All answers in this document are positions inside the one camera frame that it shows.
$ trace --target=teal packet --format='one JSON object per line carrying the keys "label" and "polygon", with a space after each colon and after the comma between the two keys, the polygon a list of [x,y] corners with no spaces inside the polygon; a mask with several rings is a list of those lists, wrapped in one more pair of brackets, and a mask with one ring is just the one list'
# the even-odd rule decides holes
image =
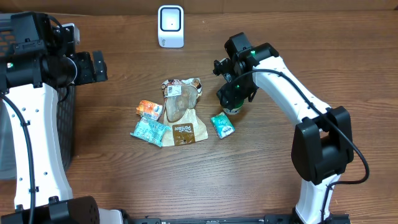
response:
{"label": "teal packet", "polygon": [[210,119],[220,139],[223,139],[226,136],[229,136],[230,134],[235,132],[234,126],[229,121],[228,117],[224,114],[224,112],[221,112],[220,114]]}
{"label": "teal packet", "polygon": [[130,133],[130,135],[162,147],[162,137],[167,130],[171,130],[171,128],[152,119],[142,117],[137,123],[134,133]]}

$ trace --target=food package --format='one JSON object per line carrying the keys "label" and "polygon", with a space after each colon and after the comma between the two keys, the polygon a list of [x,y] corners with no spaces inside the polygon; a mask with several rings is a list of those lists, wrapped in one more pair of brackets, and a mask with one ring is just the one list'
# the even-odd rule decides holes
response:
{"label": "food package", "polygon": [[223,139],[235,132],[234,126],[229,121],[228,117],[224,114],[224,112],[221,112],[220,114],[210,119],[220,139]]}
{"label": "food package", "polygon": [[194,109],[202,93],[200,79],[166,80],[162,91],[165,98],[164,124],[172,130],[165,133],[163,146],[179,146],[207,139],[206,125]]}
{"label": "food package", "polygon": [[157,103],[153,103],[147,100],[141,100],[139,102],[137,109],[137,114],[141,115],[145,118],[150,118],[157,121],[162,114],[162,105],[158,105]]}
{"label": "food package", "polygon": [[130,135],[162,147],[162,137],[165,132],[170,132],[168,126],[142,117],[137,123],[134,133],[130,133]]}

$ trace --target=wooden table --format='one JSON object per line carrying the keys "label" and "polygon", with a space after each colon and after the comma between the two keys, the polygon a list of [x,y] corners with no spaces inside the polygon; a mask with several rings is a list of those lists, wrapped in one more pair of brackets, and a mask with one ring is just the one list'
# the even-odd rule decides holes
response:
{"label": "wooden table", "polygon": [[[102,50],[109,80],[79,86],[75,157],[67,172],[75,197],[92,195],[102,208],[133,217],[261,217],[290,213],[300,176],[290,150],[294,129],[260,91],[230,116],[236,132],[219,140],[210,118],[221,111],[224,84],[211,73],[227,56],[224,43],[245,32],[253,45],[271,43],[293,74],[319,99],[343,105],[354,142],[371,177],[338,186],[331,211],[353,223],[396,223],[398,218],[398,12],[292,12],[186,15],[185,46],[162,49],[156,16],[63,17],[80,28],[79,51]],[[130,136],[140,100],[161,103],[161,83],[199,77],[197,104],[206,141],[179,147]],[[362,178],[356,156],[343,180]],[[13,212],[14,181],[0,182],[0,214]]]}

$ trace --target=orange snack packet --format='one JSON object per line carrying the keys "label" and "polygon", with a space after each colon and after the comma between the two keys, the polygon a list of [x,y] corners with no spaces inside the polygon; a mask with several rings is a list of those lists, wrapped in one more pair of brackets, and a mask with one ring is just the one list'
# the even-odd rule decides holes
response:
{"label": "orange snack packet", "polygon": [[157,103],[153,103],[147,100],[141,100],[139,102],[138,107],[136,108],[136,113],[145,118],[150,118],[157,121],[162,114],[162,105],[158,105]]}

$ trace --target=brown wall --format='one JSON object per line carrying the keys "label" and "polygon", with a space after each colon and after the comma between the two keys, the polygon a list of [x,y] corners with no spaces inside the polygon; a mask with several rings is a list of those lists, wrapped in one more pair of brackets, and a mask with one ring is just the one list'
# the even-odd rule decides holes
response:
{"label": "brown wall", "polygon": [[163,4],[185,13],[393,10],[398,0],[2,0],[0,11],[86,15],[156,14]]}

